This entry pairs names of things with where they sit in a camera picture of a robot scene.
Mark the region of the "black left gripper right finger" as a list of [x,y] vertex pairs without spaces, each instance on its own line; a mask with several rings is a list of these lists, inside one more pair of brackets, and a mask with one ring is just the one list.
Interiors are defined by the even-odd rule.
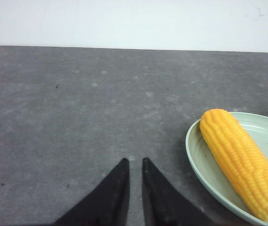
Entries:
[[181,195],[149,159],[142,161],[142,203],[147,226],[210,226],[213,221]]

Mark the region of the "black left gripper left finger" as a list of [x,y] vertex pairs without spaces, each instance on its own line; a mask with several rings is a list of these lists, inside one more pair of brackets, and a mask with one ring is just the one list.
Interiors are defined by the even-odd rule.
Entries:
[[130,198],[129,160],[123,158],[100,184],[55,226],[125,226]]

